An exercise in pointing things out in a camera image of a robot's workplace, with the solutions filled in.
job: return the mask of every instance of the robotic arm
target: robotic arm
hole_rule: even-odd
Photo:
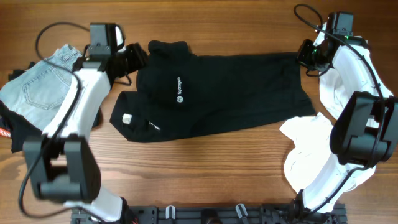
[[[367,66],[371,64],[369,57],[366,63],[358,60],[347,45],[367,49],[364,39],[353,37],[351,16],[331,14],[326,31],[323,30],[327,35],[315,45],[311,40],[305,40],[299,50],[298,62],[308,71],[320,71],[321,75],[334,68],[350,82],[358,82],[350,76],[358,72],[367,77],[368,82],[372,78],[378,83],[372,76],[373,66],[371,70]],[[260,207],[239,204],[231,208],[129,207],[123,198],[101,185],[100,169],[88,147],[88,139],[95,113],[115,78],[142,68],[147,56],[138,44],[124,46],[123,32],[116,24],[90,24],[90,39],[90,56],[82,56],[75,64],[81,93],[65,126],[57,133],[58,125],[76,95],[76,80],[72,81],[60,111],[44,129],[44,135],[24,144],[28,167],[35,164],[36,157],[40,158],[30,175],[35,196],[72,208],[71,223],[346,223],[344,206],[334,205],[348,189],[349,185],[345,183],[357,177],[365,181],[374,172],[371,168],[379,161],[388,160],[396,146],[397,99],[357,92],[355,90],[362,89],[355,87],[350,90],[352,97],[331,132],[333,154],[313,183],[300,191],[290,204]],[[370,116],[381,124],[378,129],[366,127]],[[47,142],[50,142],[50,149],[44,151],[42,146]],[[67,165],[51,165],[50,160],[60,154],[66,155]]]

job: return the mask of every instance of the metal base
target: metal base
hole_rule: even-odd
[[[138,207],[132,206],[130,210],[138,216],[139,224],[204,224],[201,212],[204,209],[213,209],[217,212],[218,218],[223,224],[347,224],[347,216],[345,205],[336,204],[331,213],[316,213],[304,220],[288,221],[289,204],[273,204],[263,205],[259,207],[246,207],[247,217],[238,217],[235,207],[181,207],[175,209],[175,219],[172,218],[169,210],[166,219],[167,208],[157,208],[155,206]],[[71,224],[92,224],[98,223],[93,221],[91,217],[78,210],[72,213]]]

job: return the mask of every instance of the wooden table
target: wooden table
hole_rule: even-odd
[[[37,61],[36,35],[57,21],[85,26],[90,22],[117,22],[124,27],[127,43],[139,42],[146,49],[152,39],[185,40],[198,55],[295,52],[304,39],[317,36],[294,16],[298,1],[33,2],[43,4],[0,4],[1,85],[6,83],[7,71]],[[397,1],[304,2],[315,6],[324,19],[330,12],[353,12],[354,33],[369,40],[379,76],[398,94]],[[307,15],[318,23],[316,16]],[[44,34],[40,49],[49,56],[65,43],[83,49],[88,42],[86,32],[55,27]],[[133,87],[114,86],[101,107],[104,123],[90,136],[103,184],[130,205],[259,205],[288,203],[295,197],[283,171],[284,160],[294,148],[279,131],[283,122],[178,141],[128,142],[110,125],[109,117],[120,91],[135,90],[134,86],[135,82]],[[306,77],[304,70],[302,86],[316,110],[331,118],[320,104],[318,80]],[[30,220],[20,214],[17,194],[26,166],[22,153],[11,154],[10,146],[9,139],[0,139],[0,223],[69,223],[69,213],[47,220]],[[389,161],[377,165],[376,173],[366,183],[340,198],[348,209],[349,223],[397,223],[397,186],[395,153]],[[25,204],[36,213],[58,208],[36,201],[30,185]]]

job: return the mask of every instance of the denim jeans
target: denim jeans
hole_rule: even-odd
[[[50,62],[72,69],[81,53],[69,44],[47,58]],[[25,117],[43,130],[57,114],[65,99],[72,75],[40,61],[0,90],[0,100],[9,110]]]

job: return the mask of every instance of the jeans pocket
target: jeans pocket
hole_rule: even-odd
[[[23,85],[25,100],[29,105],[48,110],[62,104],[69,86],[60,71],[51,66]]]

